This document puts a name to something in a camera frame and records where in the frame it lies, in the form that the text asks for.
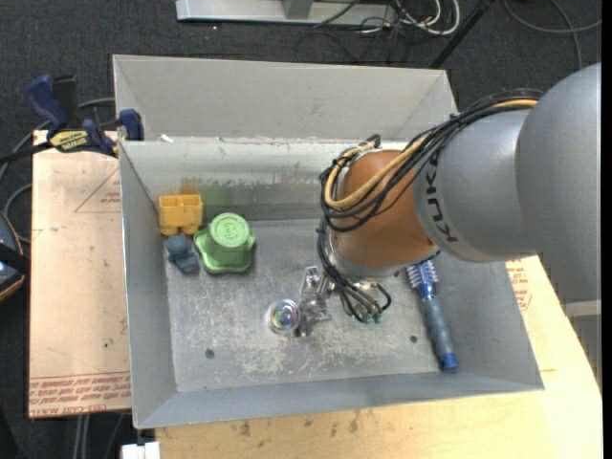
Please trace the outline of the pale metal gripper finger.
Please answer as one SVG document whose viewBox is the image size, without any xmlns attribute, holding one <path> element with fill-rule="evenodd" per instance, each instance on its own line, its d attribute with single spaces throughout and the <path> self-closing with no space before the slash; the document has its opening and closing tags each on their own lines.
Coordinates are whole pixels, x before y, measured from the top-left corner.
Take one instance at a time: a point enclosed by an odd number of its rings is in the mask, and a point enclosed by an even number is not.
<svg viewBox="0 0 612 459">
<path fill-rule="evenodd" d="M 299 303 L 301 305 L 317 300 L 319 282 L 320 273 L 318 267 L 306 267 L 299 290 Z"/>
<path fill-rule="evenodd" d="M 317 324 L 329 321 L 331 318 L 325 308 L 302 304 L 299 307 L 299 323 L 295 335 L 301 338 L 309 337 Z"/>
</svg>

